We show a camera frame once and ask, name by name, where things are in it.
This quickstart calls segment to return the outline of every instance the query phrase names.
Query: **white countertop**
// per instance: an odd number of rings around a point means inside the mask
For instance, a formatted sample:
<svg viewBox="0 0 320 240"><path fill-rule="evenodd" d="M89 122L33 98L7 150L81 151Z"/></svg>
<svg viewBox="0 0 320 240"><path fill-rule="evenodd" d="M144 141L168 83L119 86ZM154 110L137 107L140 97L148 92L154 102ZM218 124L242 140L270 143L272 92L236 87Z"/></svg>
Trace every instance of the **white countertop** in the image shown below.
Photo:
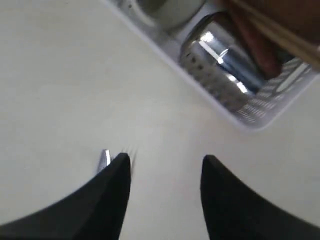
<svg viewBox="0 0 320 240"><path fill-rule="evenodd" d="M202 158L320 226L320 82L273 125L235 128L98 0L0 3L0 223L137 150L121 239L208 239Z"/></svg>

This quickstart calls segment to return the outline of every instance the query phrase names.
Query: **black object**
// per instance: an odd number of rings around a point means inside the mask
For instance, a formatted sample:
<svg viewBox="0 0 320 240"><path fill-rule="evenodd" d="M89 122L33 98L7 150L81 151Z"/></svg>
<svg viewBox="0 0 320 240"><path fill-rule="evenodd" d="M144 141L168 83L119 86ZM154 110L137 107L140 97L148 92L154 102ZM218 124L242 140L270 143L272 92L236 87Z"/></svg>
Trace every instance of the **black object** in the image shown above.
<svg viewBox="0 0 320 240"><path fill-rule="evenodd" d="M0 226L0 240L117 240L130 186L130 158L120 153L108 167L70 196Z"/></svg>
<svg viewBox="0 0 320 240"><path fill-rule="evenodd" d="M259 196L214 156L203 160L201 201L211 240L320 239L320 228Z"/></svg>

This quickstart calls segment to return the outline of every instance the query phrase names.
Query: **brown object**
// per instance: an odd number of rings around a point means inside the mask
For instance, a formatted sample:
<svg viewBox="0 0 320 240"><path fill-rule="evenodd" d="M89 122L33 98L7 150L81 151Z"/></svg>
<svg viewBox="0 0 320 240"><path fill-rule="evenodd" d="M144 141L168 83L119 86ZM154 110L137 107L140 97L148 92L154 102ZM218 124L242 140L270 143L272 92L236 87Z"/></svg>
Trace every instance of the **brown object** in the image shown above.
<svg viewBox="0 0 320 240"><path fill-rule="evenodd" d="M312 44L320 44L320 0L240 0Z"/></svg>
<svg viewBox="0 0 320 240"><path fill-rule="evenodd" d="M246 13L230 0L224 0L231 18L237 25L256 64L268 79L280 75L282 65L277 58L276 49L266 37L246 18Z"/></svg>
<svg viewBox="0 0 320 240"><path fill-rule="evenodd" d="M252 23L269 39L277 43L289 53L301 58L311 64L315 69L320 70L319 47L299 37L288 28L252 7L246 0L232 0L241 7Z"/></svg>

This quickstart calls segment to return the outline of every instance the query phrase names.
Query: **dish drying rack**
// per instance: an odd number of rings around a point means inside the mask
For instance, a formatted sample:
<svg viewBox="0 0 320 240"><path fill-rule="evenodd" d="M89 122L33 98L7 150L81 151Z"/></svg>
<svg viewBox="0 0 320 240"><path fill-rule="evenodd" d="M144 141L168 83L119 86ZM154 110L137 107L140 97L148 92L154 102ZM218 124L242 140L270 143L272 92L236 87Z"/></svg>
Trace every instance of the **dish drying rack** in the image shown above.
<svg viewBox="0 0 320 240"><path fill-rule="evenodd" d="M280 76L269 80L256 96L237 111L232 111L233 103L227 102L226 104L225 99L219 98L216 94L219 92L219 88L214 85L214 81L211 84L208 84L208 81L203 81L205 76L203 69L189 67L187 72L183 68L186 63L181 63L180 60L181 47L189 33L206 15L223 11L219 4L207 0L202 8L183 26L175 30L164 31L143 23L133 11L131 0L101 1L121 17L189 84L194 86L215 109L218 109L231 123L246 131L256 132L269 126L317 78L318 73L310 65L296 57L283 65Z"/></svg>

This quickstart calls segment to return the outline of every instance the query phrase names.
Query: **white plastic dish rack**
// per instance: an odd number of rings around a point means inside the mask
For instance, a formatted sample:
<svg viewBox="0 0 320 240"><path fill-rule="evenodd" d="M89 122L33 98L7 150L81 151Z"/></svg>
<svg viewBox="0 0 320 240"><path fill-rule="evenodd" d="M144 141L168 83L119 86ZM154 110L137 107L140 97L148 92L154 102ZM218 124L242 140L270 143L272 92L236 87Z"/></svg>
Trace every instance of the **white plastic dish rack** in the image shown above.
<svg viewBox="0 0 320 240"><path fill-rule="evenodd" d="M256 132L269 126L307 87L317 78L318 73L299 58L286 63L282 74L268 81L258 94L237 112L229 111L219 102L208 86L189 75L180 64L181 46L194 26L206 15L222 10L215 0L207 0L203 7L184 26L174 31L145 25L132 9L131 0L101 0L114 11L135 33L155 52L194 86L215 109L218 109L237 127Z"/></svg>

